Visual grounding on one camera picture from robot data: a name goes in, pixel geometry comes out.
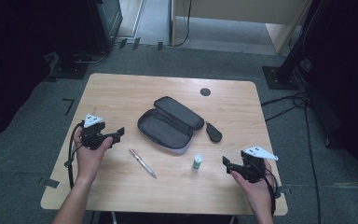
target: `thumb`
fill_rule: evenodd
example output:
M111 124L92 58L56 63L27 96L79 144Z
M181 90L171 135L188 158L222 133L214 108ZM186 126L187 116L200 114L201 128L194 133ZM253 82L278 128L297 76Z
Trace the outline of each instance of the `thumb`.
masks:
M103 143L101 144L100 148L106 151L108 148L112 146L112 143L113 143L113 137L107 137L105 138L105 140L103 140Z
M234 177L235 181L237 181L237 183L243 187L246 188L249 185L249 182L246 181L242 175L240 175L240 173L236 172L236 171L231 171L231 175L232 177Z

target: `small bottle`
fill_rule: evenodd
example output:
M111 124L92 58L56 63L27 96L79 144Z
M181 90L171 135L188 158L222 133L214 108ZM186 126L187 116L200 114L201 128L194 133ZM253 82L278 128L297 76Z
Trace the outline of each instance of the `small bottle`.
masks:
M193 172L197 172L199 170L199 168L200 168L201 162L202 162L202 156L200 154L197 154L194 157L193 165L191 166L191 170Z

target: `silver pen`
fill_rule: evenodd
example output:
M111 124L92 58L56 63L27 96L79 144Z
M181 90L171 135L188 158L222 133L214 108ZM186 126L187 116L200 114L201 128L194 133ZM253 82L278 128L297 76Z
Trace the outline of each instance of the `silver pen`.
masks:
M152 169L150 169L150 167L148 165L146 165L146 163L142 160L142 158L138 155L138 153L135 152L134 149L130 149L129 148L130 153L132 153L132 155L135 157L135 159L141 163L141 165L146 169L146 171L151 174L153 177L157 178L156 174L153 172Z

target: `black cable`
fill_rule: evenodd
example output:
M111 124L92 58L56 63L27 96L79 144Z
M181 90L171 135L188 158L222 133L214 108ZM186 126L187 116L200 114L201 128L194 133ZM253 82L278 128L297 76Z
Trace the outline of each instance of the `black cable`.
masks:
M72 153L72 143L73 143L73 141L74 141L74 136L75 136L76 130L77 130L79 127L81 127L82 125L83 125L83 123L78 123L78 124L75 126L74 130L72 131L71 140L70 140L70 142L69 142L68 161L66 161L65 164L64 164L64 166L65 166L66 168L68 168L69 186L70 186L71 188L74 187L74 173L73 173L73 170L72 170L72 161L74 160L73 156L74 156L74 154L75 154L75 152Z
M289 52L292 52L292 38L289 39Z
M312 174L313 174L313 180L314 180L314 184L315 184L315 191L316 191L316 203L317 203L317 209L318 209L318 223L322 223L322 217L321 217L321 200L320 200L320 195L319 195L319 185L318 185L318 179L317 179L317 176L316 176L316 170L315 170L315 164L314 164L314 161L313 161L313 154L312 154L312 147L311 147L311 144L310 144L310 124L309 124L309 121L308 121L308 113L307 113L307 110L308 110L308 104L309 104L309 97L308 95L305 93L305 92L299 92L295 95L292 95L292 96L284 96L282 98L279 98L279 99L275 99L275 100L270 100L270 101L267 101L263 104L261 104L262 106L263 105L269 105L269 104L273 104L273 103L276 103L276 102L279 102L281 100L285 100L285 99L292 99L293 101L293 104L295 105L294 107L290 108L290 109L287 109L283 112L281 112L280 114L274 116L273 118L276 118L278 117L279 115L281 114L284 114L286 113L287 111L290 111L291 109L293 108L296 108L296 107L302 107L304 108L304 111L305 111L305 120L306 120L306 125L307 125L307 138L308 138L308 148L309 148L309 152L310 152L310 163L311 163L311 167L312 167Z
M192 0L190 0L190 5L188 6L188 14L187 14L187 24L185 23L185 27L187 29L187 35L186 35L186 38L185 40L178 44L178 45L175 45L175 47L181 47L188 39L188 34L190 33L190 14L191 14L191 2Z
M154 45L154 44L139 44L138 46L147 46L147 47L158 47L158 45ZM176 49L178 46L177 45L163 45L164 48L172 48L172 49Z
M293 75L305 88L309 86L309 82L306 80L306 77L310 74L310 69L312 68L310 61L311 59L299 59L295 62L295 66L293 68Z
M273 179L273 181L274 181L274 186L275 186L275 198L279 198L280 197L280 195L278 195L278 180L277 180L277 178L275 177L275 175L269 170L269 169L267 169L266 168L266 171L268 171L271 175L272 175L272 179Z
M106 57L106 55L107 55L107 52L103 55L102 58L95 60L95 61L75 61L75 62L76 63L98 63L98 62L102 61Z
M308 149L310 151L310 164L312 166L313 180L315 182L316 203L317 203L317 206L318 206L318 223L322 223L321 200L320 200L320 196L319 196L319 185L318 185L318 179L316 177L315 164L313 162L312 148L311 148L311 145L310 145L310 124L308 122L307 105L305 106L304 111L305 111L305 121L306 121L306 124L307 124L307 137L308 137Z
M283 114L291 111L294 108L304 108L305 104L308 103L309 97L308 97L306 92L302 91L302 92L299 92L299 93L297 93L295 95L283 96L282 98L266 101L265 103L262 103L261 106L270 105L270 104L279 102L281 100L292 100L294 106L291 107L291 108L288 108L286 110L283 110L282 112L272 116L271 118L265 119L265 122L267 122L267 121L269 121L271 119L275 119L275 118L279 117L280 115L283 115Z
M91 218L89 219L89 224L94 223L95 211L92 211Z
M267 180L267 177L266 177L266 172L261 172L260 169L258 169L258 167L252 163L251 161L249 160L246 160L247 162L249 162L257 171L258 173L260 173L262 175L262 178L264 179L264 181L266 181L266 184L267 184L267 188L268 188L268 191L269 191L269 196L271 198L271 214L274 216L274 213L275 213L275 210L276 210L276 196L277 196L277 193L276 191L274 191L274 188L270 185L269 181ZM270 170L268 170L269 173L273 176L273 179L276 180L275 176L272 174L272 172Z

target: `wooden table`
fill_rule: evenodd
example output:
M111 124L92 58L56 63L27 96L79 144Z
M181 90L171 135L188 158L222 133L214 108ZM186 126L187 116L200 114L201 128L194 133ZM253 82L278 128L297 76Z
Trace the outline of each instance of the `wooden table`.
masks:
M208 88L211 95L200 94ZM210 141L205 127L194 133L191 145L183 155L162 148L137 128L137 120L153 108L162 96L187 106L214 125L223 139ZM106 128L102 133L115 133L125 127L121 142L113 145L103 158L89 194L88 210L116 212L150 212L183 214L252 214L240 186L226 174L222 156L241 164L241 150L259 145L272 152L255 84L248 81L227 81L180 77L145 77L93 74L80 100L68 130L62 151L51 174L60 182L47 187L41 205L59 209L70 191L68 174L63 166L67 160L70 134L76 124L94 108ZM134 148L156 173L153 178L129 152ZM193 158L200 153L203 161L197 173L191 171ZM275 161L272 171L278 174ZM284 195L277 200L276 216L287 213Z

